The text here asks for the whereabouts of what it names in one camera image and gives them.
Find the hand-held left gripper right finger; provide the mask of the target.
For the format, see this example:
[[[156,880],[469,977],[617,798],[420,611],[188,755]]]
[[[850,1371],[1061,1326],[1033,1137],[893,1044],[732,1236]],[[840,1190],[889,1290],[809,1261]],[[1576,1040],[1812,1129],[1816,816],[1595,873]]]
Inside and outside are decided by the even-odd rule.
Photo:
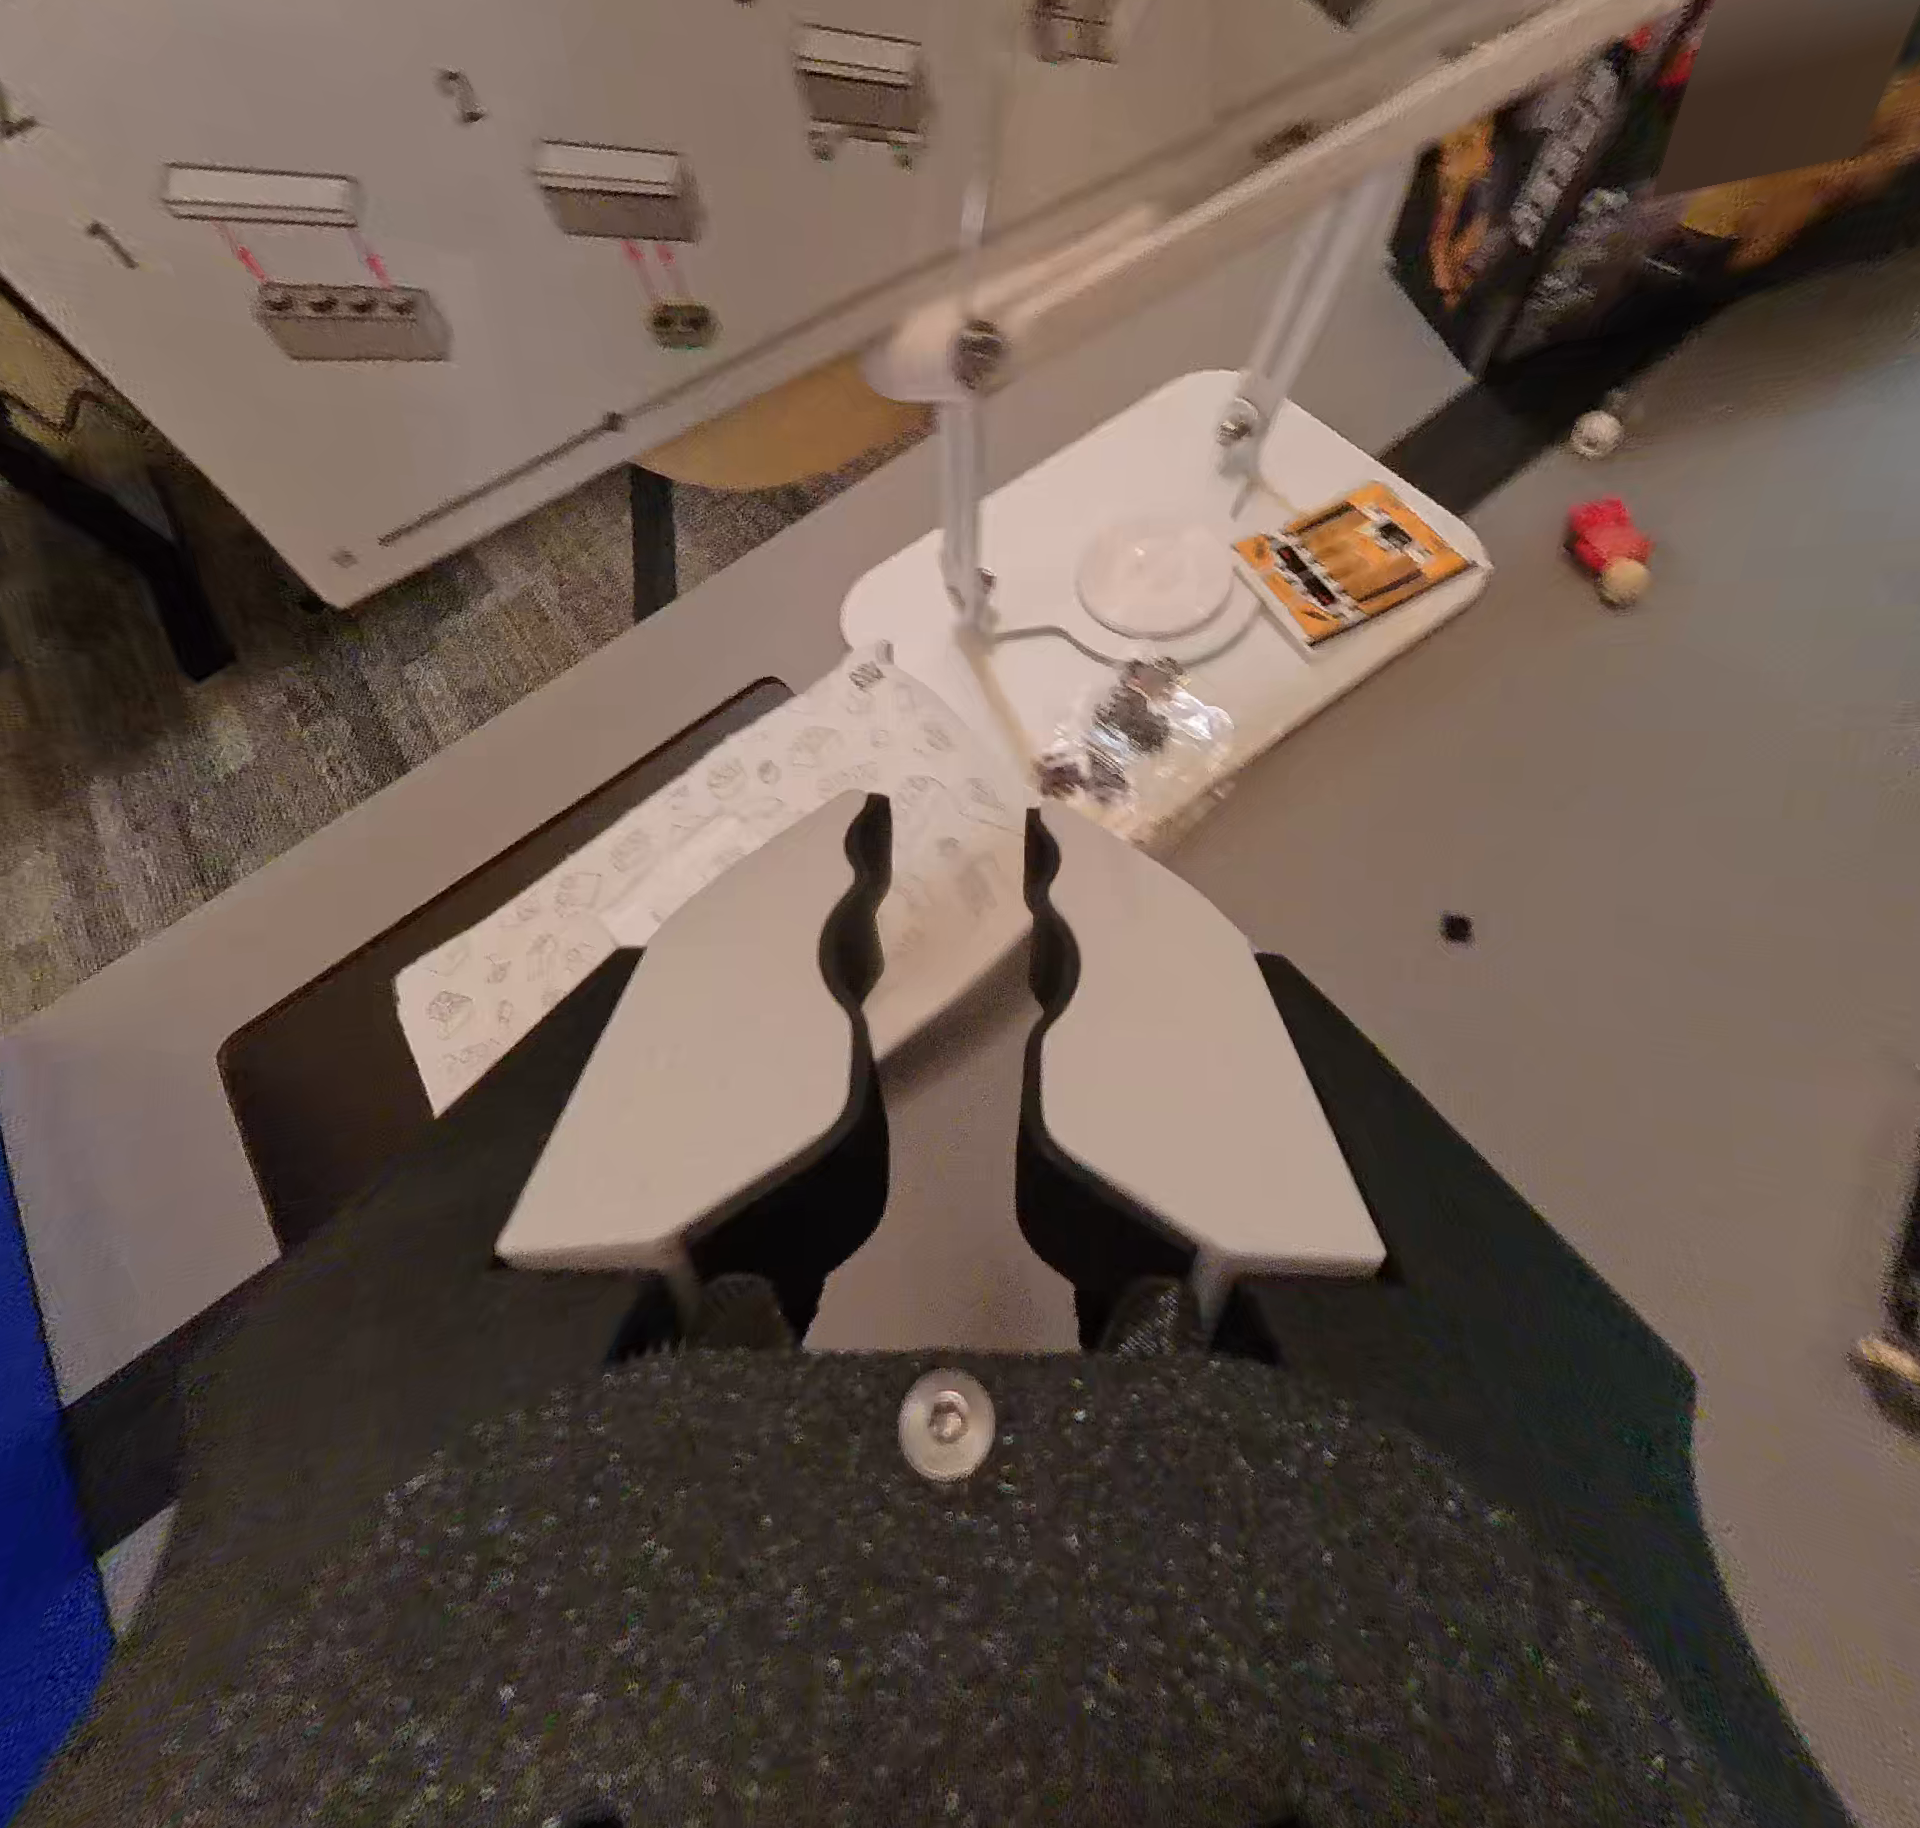
[[[1171,1288],[1203,1337],[1266,1285],[1362,1288],[1388,1245],[1248,937],[1064,808],[1022,842],[1017,1229],[1095,1350]]]

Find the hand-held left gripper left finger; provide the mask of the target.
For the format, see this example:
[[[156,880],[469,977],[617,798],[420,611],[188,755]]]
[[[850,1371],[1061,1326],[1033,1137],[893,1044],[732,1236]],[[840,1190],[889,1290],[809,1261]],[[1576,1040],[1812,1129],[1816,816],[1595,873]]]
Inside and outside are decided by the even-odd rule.
[[[803,1339],[889,1198],[867,1001],[890,880],[886,795],[844,791],[661,922],[497,1232],[497,1263],[656,1277],[684,1319],[755,1281]]]

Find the white book stand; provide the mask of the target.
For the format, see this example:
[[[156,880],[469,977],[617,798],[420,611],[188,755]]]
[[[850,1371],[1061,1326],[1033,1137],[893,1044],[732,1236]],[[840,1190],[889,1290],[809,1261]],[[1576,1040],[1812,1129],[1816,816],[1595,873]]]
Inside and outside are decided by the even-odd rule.
[[[1013,267],[989,255],[867,361],[938,414],[940,521],[860,575],[849,649],[889,659],[1033,794],[1039,747],[1126,660],[1171,659],[1226,709],[1229,778],[1470,607],[1470,528],[1294,401],[1351,270],[1385,254],[1416,161],[1684,0],[1205,0],[1210,136],[1129,207]],[[1240,255],[1280,247],[1233,372],[1188,373],[987,493],[983,401],[1043,361]],[[1480,571],[1303,652],[1242,585],[1231,540],[1355,487],[1395,487]]]

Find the grey instruction booklet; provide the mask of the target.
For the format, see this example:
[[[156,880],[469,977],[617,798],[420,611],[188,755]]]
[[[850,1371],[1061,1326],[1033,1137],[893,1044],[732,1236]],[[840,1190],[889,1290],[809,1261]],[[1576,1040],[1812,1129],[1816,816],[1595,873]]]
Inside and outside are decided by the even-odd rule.
[[[4,0],[4,282],[349,607],[1214,119],[1226,0]]]

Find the grey desk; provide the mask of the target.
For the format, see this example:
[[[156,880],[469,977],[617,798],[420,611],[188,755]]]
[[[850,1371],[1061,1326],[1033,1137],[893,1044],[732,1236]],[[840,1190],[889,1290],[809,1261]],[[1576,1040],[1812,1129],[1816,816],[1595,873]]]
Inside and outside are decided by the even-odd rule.
[[[1604,464],[1470,500],[1493,579],[1173,867],[1283,952],[1693,1365],[1728,1589],[1864,1824],[1915,1824],[1915,1438],[1846,1361],[1915,1142],[1915,254],[1706,321]],[[710,573],[4,1036],[66,1394],[272,1256],[226,1036],[723,700],[811,682],[930,448]],[[1650,588],[1562,547],[1619,497]],[[1448,945],[1442,913],[1473,920]]]

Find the white printed paper bag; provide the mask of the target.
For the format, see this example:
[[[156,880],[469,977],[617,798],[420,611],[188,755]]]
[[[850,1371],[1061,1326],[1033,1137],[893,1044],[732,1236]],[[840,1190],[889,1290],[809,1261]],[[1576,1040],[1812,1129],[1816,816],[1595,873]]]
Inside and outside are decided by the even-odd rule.
[[[393,977],[429,1113],[466,1096],[613,952],[642,949],[709,881],[844,791],[893,811],[867,1020],[878,1058],[905,1046],[1026,937],[1029,799],[995,748],[873,644],[558,867],[512,871],[503,898]]]

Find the clear bag of black gears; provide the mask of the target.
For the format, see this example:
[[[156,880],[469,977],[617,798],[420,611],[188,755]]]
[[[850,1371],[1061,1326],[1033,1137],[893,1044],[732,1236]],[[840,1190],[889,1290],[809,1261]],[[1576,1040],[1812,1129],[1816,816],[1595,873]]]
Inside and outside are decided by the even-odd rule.
[[[1136,845],[1196,816],[1229,774],[1229,714],[1190,686],[1171,659],[1126,660],[1067,711],[1039,747],[1033,783]]]

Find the orange sticker sheet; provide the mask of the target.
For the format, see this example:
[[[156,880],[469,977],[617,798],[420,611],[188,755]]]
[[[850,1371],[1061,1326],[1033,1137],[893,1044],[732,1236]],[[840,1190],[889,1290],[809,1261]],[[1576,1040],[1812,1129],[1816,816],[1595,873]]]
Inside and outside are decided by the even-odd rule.
[[[1262,611],[1309,654],[1480,571],[1381,481],[1245,535],[1229,555]]]

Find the open instruction booklet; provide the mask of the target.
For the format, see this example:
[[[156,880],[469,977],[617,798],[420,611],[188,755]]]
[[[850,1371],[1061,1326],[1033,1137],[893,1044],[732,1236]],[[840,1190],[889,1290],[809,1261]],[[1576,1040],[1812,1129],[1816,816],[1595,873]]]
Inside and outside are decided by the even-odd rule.
[[[745,401],[628,464],[632,618],[677,596],[674,497],[762,496],[850,476],[871,456],[920,444],[931,411],[883,397],[857,355],[844,355]]]

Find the red minifigure torso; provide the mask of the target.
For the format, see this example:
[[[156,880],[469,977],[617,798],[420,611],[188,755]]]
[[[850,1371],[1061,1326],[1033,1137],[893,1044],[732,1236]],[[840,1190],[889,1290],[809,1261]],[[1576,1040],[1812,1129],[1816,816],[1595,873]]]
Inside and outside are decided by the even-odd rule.
[[[1572,505],[1562,547],[1604,605],[1625,609],[1645,596],[1652,542],[1619,497]]]

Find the blue plastic bin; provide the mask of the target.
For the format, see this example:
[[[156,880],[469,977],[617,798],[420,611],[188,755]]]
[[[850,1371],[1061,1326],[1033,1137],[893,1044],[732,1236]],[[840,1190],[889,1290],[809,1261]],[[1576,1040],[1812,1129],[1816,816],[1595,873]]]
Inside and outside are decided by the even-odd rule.
[[[12,1180],[2,1180],[2,1821],[83,1719],[113,1649]]]

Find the black printed toy box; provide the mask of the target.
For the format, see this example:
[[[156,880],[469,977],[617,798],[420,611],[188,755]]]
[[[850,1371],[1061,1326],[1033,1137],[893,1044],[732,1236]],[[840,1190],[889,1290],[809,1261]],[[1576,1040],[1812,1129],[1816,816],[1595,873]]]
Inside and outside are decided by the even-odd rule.
[[[1714,2],[1607,44],[1418,164],[1395,282],[1470,375],[1915,247],[1915,32],[1858,154],[1655,190]]]

